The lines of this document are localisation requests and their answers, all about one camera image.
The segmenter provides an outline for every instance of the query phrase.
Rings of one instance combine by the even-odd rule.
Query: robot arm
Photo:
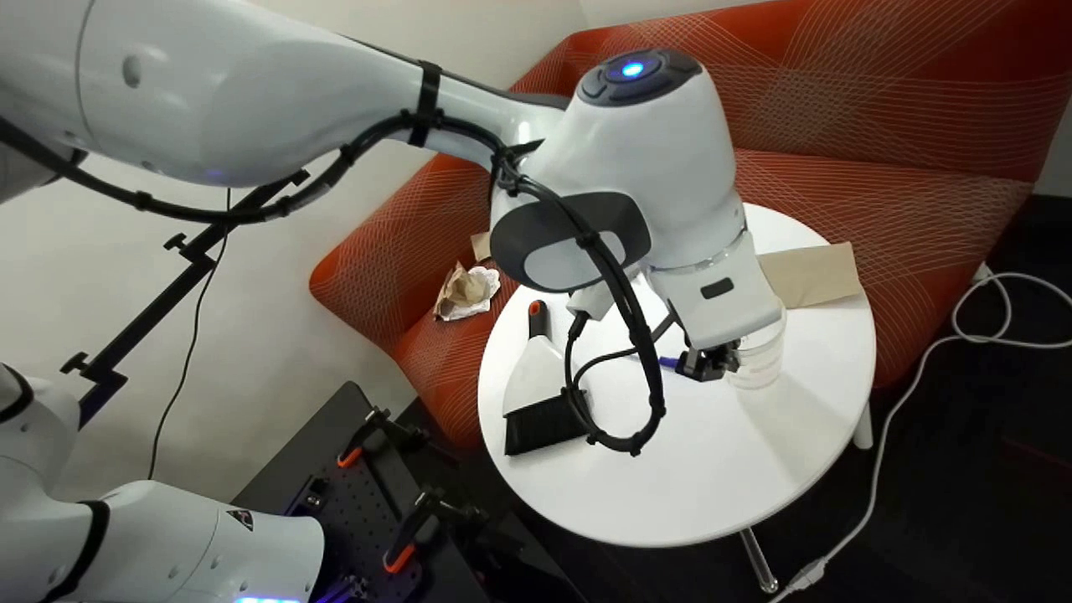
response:
[[[424,63],[245,0],[3,0],[0,116],[54,148],[180,181],[247,187],[424,105]],[[513,141],[561,112],[444,77],[436,106]],[[434,131],[426,148],[488,161]]]
[[[642,271],[698,348],[779,319],[734,191],[721,100],[698,63],[610,62],[561,112],[245,0],[0,0],[0,116],[57,157],[94,150],[245,187],[283,181],[400,112],[439,112],[502,144],[543,141],[519,171],[594,224],[621,266]],[[485,144],[454,131],[400,138],[494,167]],[[0,141],[0,204],[50,179]],[[517,283],[600,288],[572,237],[537,193],[497,193],[494,250]],[[259,517],[162,484],[102,503],[50,498],[79,435],[74,408],[0,368],[3,597],[310,597],[326,550],[312,521]]]

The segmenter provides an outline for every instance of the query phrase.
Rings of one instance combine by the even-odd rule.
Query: table leg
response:
[[[871,401],[865,401],[857,434],[851,435],[857,449],[874,449]]]
[[[765,555],[765,547],[761,547],[759,534],[753,534],[753,531],[743,531],[743,534],[740,534],[740,544],[743,544],[743,552],[749,552],[750,571],[753,571],[759,579],[761,579],[761,591],[765,591],[765,593],[779,593],[779,577],[772,574],[772,562],[768,562],[768,555]]]

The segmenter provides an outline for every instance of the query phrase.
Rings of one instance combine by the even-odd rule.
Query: small white object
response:
[[[973,275],[973,283],[993,283],[993,277],[995,277],[995,271],[986,263]]]
[[[564,352],[550,340],[537,334],[525,343],[523,358],[511,371],[502,417],[546,401],[561,396],[564,387],[565,387]]]
[[[871,405],[865,405],[865,417],[857,422],[857,434],[851,435],[857,449],[874,449],[874,422],[871,422]]]
[[[612,310],[612,296],[607,288],[607,283],[594,283],[587,288],[575,288],[570,296],[570,305],[565,305],[572,315],[590,315],[590,319],[604,319],[610,310]]]
[[[502,288],[502,277],[497,268],[482,268],[482,266],[472,266],[470,271],[456,268],[436,300],[436,319],[462,322],[470,315],[485,315],[501,288]]]

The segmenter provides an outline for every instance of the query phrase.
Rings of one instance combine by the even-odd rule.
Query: cardboard piece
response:
[[[865,296],[851,246],[794,247],[761,254],[775,296],[788,310],[832,305]]]
[[[472,234],[470,246],[472,246],[472,263],[477,266],[494,259],[494,234],[488,231]]]

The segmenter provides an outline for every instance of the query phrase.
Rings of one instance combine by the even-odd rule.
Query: red upholstered chair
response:
[[[1069,105],[1069,42],[1069,0],[775,0],[572,33],[517,90],[572,93],[637,46],[702,57],[740,193],[854,246],[889,393],[1032,193]],[[312,275],[316,300],[401,364],[459,449],[481,449],[481,357],[513,286],[462,324],[429,310],[482,229],[485,179],[436,157]]]

